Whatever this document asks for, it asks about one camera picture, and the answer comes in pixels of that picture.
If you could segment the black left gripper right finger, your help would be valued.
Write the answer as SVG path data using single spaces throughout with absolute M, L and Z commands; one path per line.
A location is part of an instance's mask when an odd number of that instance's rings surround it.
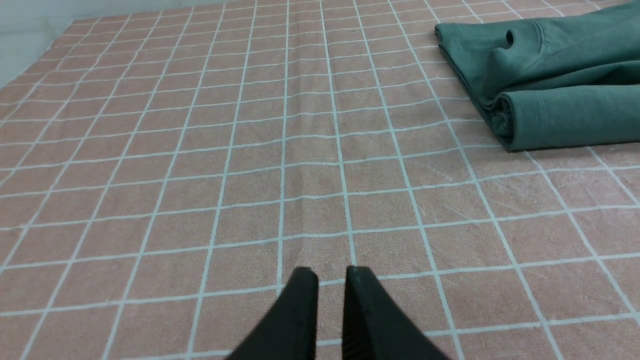
M 343 297 L 344 360 L 447 360 L 400 309 L 373 271 L 346 269 Z

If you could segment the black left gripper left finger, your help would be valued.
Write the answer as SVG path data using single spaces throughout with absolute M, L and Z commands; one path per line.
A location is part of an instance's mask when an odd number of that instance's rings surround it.
M 228 360 L 313 360 L 316 357 L 318 276 L 297 267 L 281 294 Z

